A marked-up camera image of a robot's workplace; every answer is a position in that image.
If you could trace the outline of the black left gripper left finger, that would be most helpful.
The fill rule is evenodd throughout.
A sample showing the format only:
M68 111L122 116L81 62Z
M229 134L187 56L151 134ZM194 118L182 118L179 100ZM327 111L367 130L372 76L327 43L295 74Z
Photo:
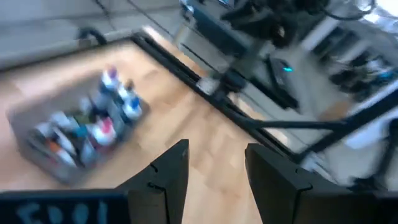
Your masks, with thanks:
M127 192L131 223L182 223L189 158L189 140L181 139L146 168L117 186Z

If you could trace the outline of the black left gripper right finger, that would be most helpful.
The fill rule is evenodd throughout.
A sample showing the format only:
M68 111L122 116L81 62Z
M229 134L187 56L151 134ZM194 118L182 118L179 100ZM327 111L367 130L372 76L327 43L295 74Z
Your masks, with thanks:
M312 189L299 177L299 167L287 158L250 143L245 150L246 171L263 223L293 224L303 191Z

